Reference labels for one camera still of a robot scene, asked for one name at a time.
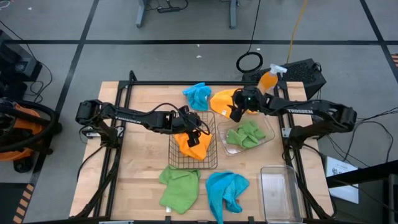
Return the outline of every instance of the spray bottle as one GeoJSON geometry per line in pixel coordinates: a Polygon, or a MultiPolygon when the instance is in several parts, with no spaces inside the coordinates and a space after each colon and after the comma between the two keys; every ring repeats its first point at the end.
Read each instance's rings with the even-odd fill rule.
{"type": "Polygon", "coordinates": [[[257,88],[262,94],[271,93],[271,90],[278,83],[278,72],[280,73],[280,77],[283,77],[283,73],[287,72],[287,69],[284,67],[275,64],[270,64],[269,66],[271,70],[269,72],[266,72],[257,84],[257,88]]]}

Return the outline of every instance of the orange vacuum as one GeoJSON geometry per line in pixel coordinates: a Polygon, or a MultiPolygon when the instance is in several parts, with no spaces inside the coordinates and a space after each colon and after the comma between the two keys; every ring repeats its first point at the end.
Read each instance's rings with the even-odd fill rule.
{"type": "Polygon", "coordinates": [[[17,172],[30,171],[35,151],[52,153],[43,141],[62,130],[56,120],[55,112],[46,106],[0,98],[0,161],[13,161],[17,172]],[[47,114],[50,120],[41,118],[36,110],[47,114]]]}

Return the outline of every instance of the gray floor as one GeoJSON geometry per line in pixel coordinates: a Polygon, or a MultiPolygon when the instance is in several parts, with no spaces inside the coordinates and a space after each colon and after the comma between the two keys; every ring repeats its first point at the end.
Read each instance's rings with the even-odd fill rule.
{"type": "MultiPolygon", "coordinates": [[[[172,2],[184,5],[181,0],[172,2]]],[[[256,0],[241,0],[235,30],[228,28],[228,3],[189,2],[188,8],[179,13],[147,12],[144,26],[138,29],[134,25],[137,1],[100,0],[87,39],[250,39],[256,0]]],[[[395,22],[398,0],[383,4],[377,0],[366,2],[383,37],[398,40],[395,22]]],[[[92,3],[93,0],[15,1],[0,11],[0,20],[24,39],[78,40],[92,3]]],[[[301,5],[302,1],[263,1],[255,39],[289,40],[301,5]]],[[[310,0],[296,39],[377,40],[360,2],[355,0],[310,0]]],[[[270,63],[284,63],[289,46],[252,47],[257,48],[266,67],[270,63]]],[[[240,80],[235,61],[247,49],[247,45],[85,45],[60,115],[63,133],[53,139],[55,152],[45,160],[25,222],[67,218],[85,148],[78,138],[80,127],[74,122],[76,109],[80,101],[98,96],[102,81],[125,80],[130,70],[135,71],[139,80],[196,80],[198,77],[204,81],[240,80]]],[[[55,108],[76,45],[32,45],[32,50],[54,74],[53,83],[44,92],[43,104],[55,108]]],[[[389,46],[389,50],[398,53],[398,46],[389,46]]],[[[323,99],[350,105],[362,117],[397,106],[398,84],[380,46],[295,45],[290,61],[306,58],[322,65],[328,82],[322,89],[323,99]]],[[[253,63],[245,60],[243,66],[249,68],[253,63]]],[[[47,82],[48,79],[48,72],[43,70],[39,80],[47,82]]],[[[398,136],[398,117],[385,116],[377,121],[386,125],[394,137],[398,136]]],[[[350,136],[334,134],[333,138],[346,149],[350,136]]],[[[351,154],[368,165],[383,163],[389,141],[380,127],[364,124],[356,134],[351,154]]],[[[319,145],[321,152],[340,159],[327,139],[321,139],[319,145]]],[[[397,143],[390,155],[390,160],[395,159],[398,159],[397,143]]],[[[29,177],[30,174],[13,172],[10,163],[0,164],[0,182],[28,182],[29,177]]],[[[382,196],[380,182],[361,184],[361,187],[376,198],[382,196]]],[[[338,217],[380,223],[381,206],[362,193],[359,196],[359,205],[336,199],[338,217]]]]}

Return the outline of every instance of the black wire rack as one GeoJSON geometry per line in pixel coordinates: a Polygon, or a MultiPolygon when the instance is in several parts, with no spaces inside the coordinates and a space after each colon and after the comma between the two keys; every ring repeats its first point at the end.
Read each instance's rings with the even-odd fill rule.
{"type": "MultiPolygon", "coordinates": [[[[177,141],[173,135],[169,137],[169,164],[178,169],[215,169],[218,165],[217,160],[217,139],[216,139],[216,120],[212,112],[196,112],[200,119],[209,126],[212,135],[209,147],[204,160],[194,159],[185,156],[180,152],[177,141]]],[[[200,128],[207,131],[204,125],[200,128]]]]}

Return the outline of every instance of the clear plastic container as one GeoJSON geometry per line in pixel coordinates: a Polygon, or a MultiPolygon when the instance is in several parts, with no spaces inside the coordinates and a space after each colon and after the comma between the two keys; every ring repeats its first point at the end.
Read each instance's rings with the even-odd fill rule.
{"type": "Polygon", "coordinates": [[[290,166],[265,166],[260,185],[267,223],[303,223],[300,190],[295,171],[290,166]]]}
{"type": "Polygon", "coordinates": [[[241,118],[241,121],[238,123],[233,120],[229,120],[226,122],[220,122],[217,125],[217,131],[218,131],[218,134],[220,135],[221,142],[223,143],[223,146],[228,154],[233,155],[233,154],[237,154],[237,153],[240,153],[240,152],[243,152],[246,150],[250,150],[250,149],[244,149],[239,145],[228,144],[226,142],[228,130],[233,129],[235,131],[238,131],[238,127],[242,123],[245,123],[247,121],[255,121],[258,124],[259,129],[261,131],[263,131],[264,134],[266,135],[266,137],[264,139],[259,140],[258,146],[252,147],[250,149],[255,149],[255,148],[261,146],[262,144],[273,140],[273,138],[275,137],[274,130],[272,129],[271,125],[269,124],[267,117],[262,113],[245,114],[241,118]]]}

